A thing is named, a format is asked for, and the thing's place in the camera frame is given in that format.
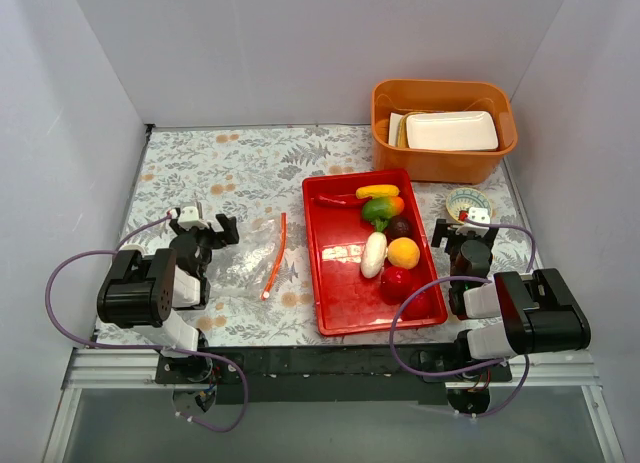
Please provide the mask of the aluminium frame rail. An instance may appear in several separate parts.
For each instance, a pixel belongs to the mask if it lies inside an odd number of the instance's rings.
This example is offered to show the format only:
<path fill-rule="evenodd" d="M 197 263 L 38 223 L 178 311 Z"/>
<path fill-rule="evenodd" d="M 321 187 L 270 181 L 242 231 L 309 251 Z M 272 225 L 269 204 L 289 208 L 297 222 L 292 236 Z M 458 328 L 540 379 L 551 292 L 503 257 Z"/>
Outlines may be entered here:
<path fill-rule="evenodd" d="M 66 389 L 160 388 L 155 381 L 159 355 L 152 350 L 82 349 L 72 353 L 63 379 Z M 599 386 L 601 379 L 586 351 L 534 354 L 528 386 Z"/>

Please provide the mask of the white rectangular plate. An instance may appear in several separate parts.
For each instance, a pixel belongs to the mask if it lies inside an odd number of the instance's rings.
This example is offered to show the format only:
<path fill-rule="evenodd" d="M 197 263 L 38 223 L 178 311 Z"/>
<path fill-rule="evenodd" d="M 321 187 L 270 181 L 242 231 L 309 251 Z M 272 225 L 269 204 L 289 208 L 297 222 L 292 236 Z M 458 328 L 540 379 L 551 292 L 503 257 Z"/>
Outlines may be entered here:
<path fill-rule="evenodd" d="M 429 151 L 493 151 L 499 146 L 486 111 L 416 113 L 405 122 L 409 148 Z"/>

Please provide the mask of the green orange mango toy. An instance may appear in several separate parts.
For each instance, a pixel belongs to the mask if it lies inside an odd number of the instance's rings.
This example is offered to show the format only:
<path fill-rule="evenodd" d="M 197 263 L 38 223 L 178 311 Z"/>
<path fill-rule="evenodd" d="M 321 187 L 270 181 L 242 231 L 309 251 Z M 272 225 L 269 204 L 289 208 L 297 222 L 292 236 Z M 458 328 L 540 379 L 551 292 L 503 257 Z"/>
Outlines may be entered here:
<path fill-rule="evenodd" d="M 400 215 L 405 208 L 404 200 L 399 196 L 385 196 L 369 200 L 361 210 L 365 221 L 389 220 Z"/>

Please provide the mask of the red chili pepper toy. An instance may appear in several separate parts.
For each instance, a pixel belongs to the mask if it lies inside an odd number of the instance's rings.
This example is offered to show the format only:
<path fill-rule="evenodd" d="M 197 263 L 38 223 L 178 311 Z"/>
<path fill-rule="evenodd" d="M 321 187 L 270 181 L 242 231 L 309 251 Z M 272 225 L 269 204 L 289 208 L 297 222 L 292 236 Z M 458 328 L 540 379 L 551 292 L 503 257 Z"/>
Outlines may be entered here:
<path fill-rule="evenodd" d="M 369 198 L 359 199 L 355 195 L 330 195 L 318 194 L 314 202 L 323 207 L 330 208 L 361 208 Z"/>

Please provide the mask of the yellow corn toy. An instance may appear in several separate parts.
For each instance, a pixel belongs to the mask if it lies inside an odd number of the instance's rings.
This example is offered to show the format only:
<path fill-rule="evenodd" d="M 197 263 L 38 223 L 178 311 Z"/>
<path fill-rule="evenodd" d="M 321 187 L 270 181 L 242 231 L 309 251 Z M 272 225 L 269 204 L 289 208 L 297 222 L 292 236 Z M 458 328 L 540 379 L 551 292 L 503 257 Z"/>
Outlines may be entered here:
<path fill-rule="evenodd" d="M 391 184 L 367 185 L 356 190 L 355 196 L 358 199 L 375 199 L 383 197 L 397 197 L 399 188 Z"/>

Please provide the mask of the yellow plates in bin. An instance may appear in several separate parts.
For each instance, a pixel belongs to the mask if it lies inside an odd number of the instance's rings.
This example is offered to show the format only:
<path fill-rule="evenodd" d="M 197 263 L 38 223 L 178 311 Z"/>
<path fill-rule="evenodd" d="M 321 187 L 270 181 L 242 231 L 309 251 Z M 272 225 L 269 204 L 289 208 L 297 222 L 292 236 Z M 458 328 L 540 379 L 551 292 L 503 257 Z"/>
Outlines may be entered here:
<path fill-rule="evenodd" d="M 396 148 L 408 148 L 409 138 L 407 130 L 407 119 L 414 115 L 414 112 L 406 114 L 391 113 L 389 119 L 388 144 Z"/>

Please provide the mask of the dark purple fruit toy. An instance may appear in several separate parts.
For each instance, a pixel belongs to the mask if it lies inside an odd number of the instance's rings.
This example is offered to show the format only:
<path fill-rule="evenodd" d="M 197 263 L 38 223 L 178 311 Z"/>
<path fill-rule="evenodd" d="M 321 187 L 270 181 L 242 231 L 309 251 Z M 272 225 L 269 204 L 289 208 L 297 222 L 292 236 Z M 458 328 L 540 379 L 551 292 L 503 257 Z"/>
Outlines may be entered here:
<path fill-rule="evenodd" d="M 411 238 L 412 232 L 413 230 L 409 219 L 402 215 L 392 217 L 386 228 L 386 234 L 391 240 Z"/>

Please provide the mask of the small patterned bowl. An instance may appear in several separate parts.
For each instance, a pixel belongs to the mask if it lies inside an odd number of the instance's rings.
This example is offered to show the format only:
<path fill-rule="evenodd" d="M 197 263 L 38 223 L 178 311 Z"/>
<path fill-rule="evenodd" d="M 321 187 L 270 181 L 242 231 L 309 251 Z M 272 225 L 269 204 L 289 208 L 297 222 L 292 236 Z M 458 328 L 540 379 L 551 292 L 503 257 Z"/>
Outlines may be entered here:
<path fill-rule="evenodd" d="M 493 208 L 488 197 L 471 187 L 459 187 L 452 190 L 445 199 L 445 207 L 449 216 L 457 223 L 469 214 L 471 208 L 483 208 L 488 216 L 493 216 Z"/>

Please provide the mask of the red pomegranate toy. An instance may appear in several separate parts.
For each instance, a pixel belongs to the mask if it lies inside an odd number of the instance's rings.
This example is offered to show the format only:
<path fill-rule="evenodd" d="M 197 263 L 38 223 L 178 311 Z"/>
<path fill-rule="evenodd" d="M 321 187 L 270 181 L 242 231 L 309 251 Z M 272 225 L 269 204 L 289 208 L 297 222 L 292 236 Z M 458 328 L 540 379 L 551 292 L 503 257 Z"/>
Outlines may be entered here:
<path fill-rule="evenodd" d="M 431 317 L 432 303 L 427 291 L 416 295 L 402 312 L 403 321 L 428 319 Z"/>

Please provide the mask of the red plastic tray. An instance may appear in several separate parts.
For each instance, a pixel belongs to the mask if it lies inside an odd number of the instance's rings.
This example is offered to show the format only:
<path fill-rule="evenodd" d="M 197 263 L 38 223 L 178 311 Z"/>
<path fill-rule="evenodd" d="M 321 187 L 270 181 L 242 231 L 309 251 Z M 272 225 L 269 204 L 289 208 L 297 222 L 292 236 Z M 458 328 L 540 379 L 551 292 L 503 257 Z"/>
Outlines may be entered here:
<path fill-rule="evenodd" d="M 363 186 L 392 184 L 405 203 L 412 235 L 420 250 L 417 266 L 410 270 L 412 287 L 418 289 L 437 278 L 436 267 L 414 196 L 409 175 L 403 169 L 307 178 L 302 183 L 309 259 L 317 324 L 325 336 L 346 336 L 387 331 L 399 301 L 381 293 L 381 277 L 365 278 L 361 254 L 374 226 L 361 217 L 359 208 L 321 203 L 327 198 L 353 198 Z"/>

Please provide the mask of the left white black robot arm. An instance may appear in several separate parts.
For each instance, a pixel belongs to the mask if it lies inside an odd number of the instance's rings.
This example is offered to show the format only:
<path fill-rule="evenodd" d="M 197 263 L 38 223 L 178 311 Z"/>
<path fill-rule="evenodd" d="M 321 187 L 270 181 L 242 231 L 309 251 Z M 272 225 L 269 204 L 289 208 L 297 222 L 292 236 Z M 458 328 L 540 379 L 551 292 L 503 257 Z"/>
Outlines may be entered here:
<path fill-rule="evenodd" d="M 175 234 L 169 246 L 146 255 L 120 244 L 97 296 L 102 322 L 142 335 L 171 371 L 193 383 L 213 380 L 215 364 L 201 350 L 207 345 L 204 333 L 181 313 L 207 306 L 212 253 L 239 243 L 237 220 L 225 214 L 215 219 L 219 231 L 197 206 L 169 210 L 158 220 Z"/>

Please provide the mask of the clear zip top bag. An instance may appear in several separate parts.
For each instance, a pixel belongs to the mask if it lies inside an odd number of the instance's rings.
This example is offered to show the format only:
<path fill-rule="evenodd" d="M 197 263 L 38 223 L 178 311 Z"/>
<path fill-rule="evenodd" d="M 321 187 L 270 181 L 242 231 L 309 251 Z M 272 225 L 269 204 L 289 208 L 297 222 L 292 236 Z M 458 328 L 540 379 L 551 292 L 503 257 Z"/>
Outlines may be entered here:
<path fill-rule="evenodd" d="M 284 256 L 286 225 L 285 213 L 239 224 L 239 242 L 213 252 L 206 272 L 211 299 L 268 299 Z"/>

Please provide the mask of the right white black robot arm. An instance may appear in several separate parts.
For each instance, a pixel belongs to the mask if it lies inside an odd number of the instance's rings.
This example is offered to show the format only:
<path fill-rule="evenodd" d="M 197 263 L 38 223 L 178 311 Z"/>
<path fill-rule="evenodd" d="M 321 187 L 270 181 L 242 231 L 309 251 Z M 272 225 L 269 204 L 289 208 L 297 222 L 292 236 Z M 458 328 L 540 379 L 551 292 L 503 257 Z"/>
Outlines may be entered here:
<path fill-rule="evenodd" d="M 498 272 L 481 281 L 489 276 L 497 233 L 496 224 L 436 221 L 431 246 L 446 242 L 452 314 L 461 320 L 501 319 L 458 334 L 451 353 L 435 363 L 448 377 L 471 381 L 486 372 L 489 360 L 590 345 L 589 322 L 557 269 Z"/>

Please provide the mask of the orange plastic bin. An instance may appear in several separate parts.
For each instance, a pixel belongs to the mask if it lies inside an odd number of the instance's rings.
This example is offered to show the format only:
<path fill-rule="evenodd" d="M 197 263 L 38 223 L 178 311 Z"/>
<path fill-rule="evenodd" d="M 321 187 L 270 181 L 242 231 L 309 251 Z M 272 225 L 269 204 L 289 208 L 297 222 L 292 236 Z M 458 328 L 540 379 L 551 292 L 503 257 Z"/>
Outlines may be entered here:
<path fill-rule="evenodd" d="M 482 110 L 497 133 L 493 151 L 436 151 L 388 144 L 390 115 Z M 371 94 L 373 168 L 404 169 L 413 181 L 479 184 L 486 180 L 518 143 L 509 97 L 499 87 L 477 81 L 389 79 Z"/>

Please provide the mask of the orange fruit toy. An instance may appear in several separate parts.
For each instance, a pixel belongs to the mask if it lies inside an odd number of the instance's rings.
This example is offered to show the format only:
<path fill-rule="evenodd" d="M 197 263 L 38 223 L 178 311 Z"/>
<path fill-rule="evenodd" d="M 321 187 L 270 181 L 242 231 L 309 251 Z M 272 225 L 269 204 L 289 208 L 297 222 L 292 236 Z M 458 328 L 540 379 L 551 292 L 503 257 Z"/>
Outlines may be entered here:
<path fill-rule="evenodd" d="M 411 270 L 420 261 L 420 249 L 411 238 L 397 238 L 388 246 L 387 259 L 393 266 Z"/>

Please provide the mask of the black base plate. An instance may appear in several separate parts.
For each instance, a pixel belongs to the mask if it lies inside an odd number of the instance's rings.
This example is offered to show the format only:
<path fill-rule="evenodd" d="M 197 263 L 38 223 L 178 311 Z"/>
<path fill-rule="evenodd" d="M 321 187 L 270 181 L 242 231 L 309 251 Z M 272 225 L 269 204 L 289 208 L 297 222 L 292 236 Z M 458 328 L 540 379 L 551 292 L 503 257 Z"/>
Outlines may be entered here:
<path fill-rule="evenodd" d="M 449 405 L 464 414 L 489 409 L 492 383 L 511 380 L 509 366 L 471 370 L 452 343 L 221 347 L 220 361 L 159 359 L 155 381 L 195 390 L 212 404 L 413 401 Z"/>

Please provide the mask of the white cup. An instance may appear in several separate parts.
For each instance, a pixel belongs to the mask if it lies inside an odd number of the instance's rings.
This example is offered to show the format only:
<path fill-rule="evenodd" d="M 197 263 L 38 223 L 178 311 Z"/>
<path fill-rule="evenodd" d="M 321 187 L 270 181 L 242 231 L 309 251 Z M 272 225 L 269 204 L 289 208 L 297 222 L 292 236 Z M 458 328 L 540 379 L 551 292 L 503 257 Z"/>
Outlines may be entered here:
<path fill-rule="evenodd" d="M 126 243 L 118 249 L 118 251 L 129 251 L 129 250 L 138 251 L 142 255 L 145 254 L 145 248 L 137 243 Z"/>

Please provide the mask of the red apple toy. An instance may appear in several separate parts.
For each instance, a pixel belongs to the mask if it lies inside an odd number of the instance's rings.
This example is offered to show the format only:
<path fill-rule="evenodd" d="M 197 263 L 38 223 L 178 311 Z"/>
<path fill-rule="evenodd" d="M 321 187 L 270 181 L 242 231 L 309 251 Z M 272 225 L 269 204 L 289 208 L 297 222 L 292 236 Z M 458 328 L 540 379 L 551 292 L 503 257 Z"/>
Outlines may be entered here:
<path fill-rule="evenodd" d="M 413 278 L 408 269 L 390 266 L 383 271 L 380 292 L 385 303 L 392 305 L 404 301 L 412 288 Z"/>

